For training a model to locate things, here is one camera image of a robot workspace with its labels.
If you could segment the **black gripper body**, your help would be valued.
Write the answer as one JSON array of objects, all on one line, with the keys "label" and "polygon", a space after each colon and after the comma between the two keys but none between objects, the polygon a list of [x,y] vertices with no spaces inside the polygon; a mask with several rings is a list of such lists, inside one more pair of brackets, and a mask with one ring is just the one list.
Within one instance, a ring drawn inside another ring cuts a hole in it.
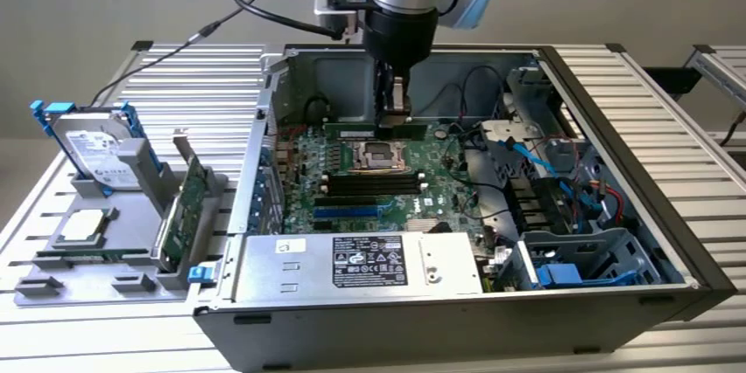
[{"label": "black gripper body", "polygon": [[438,10],[403,14],[386,9],[364,13],[364,49],[394,73],[407,73],[430,55]]}]

